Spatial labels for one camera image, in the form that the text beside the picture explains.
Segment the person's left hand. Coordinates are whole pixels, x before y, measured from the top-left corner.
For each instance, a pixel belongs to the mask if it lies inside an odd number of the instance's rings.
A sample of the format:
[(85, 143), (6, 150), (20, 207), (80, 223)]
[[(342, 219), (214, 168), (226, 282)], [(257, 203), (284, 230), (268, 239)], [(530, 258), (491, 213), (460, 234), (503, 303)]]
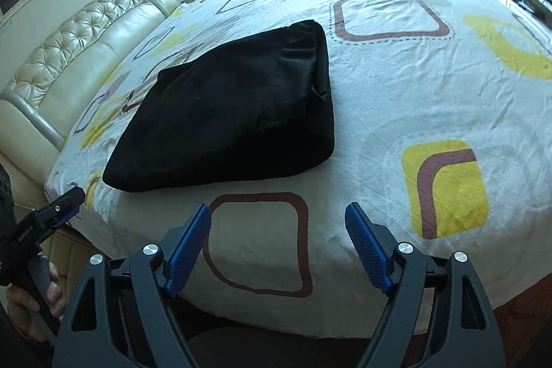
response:
[[(50, 285), (47, 288), (46, 302), (50, 308), (50, 314), (59, 321), (63, 320), (63, 314), (67, 308), (67, 295), (59, 284), (57, 267), (50, 262)], [(32, 317), (32, 312), (39, 311), (37, 301), (19, 286), (11, 284), (7, 289), (8, 316), (17, 331), (27, 340), (43, 343), (48, 340), (44, 331)]]

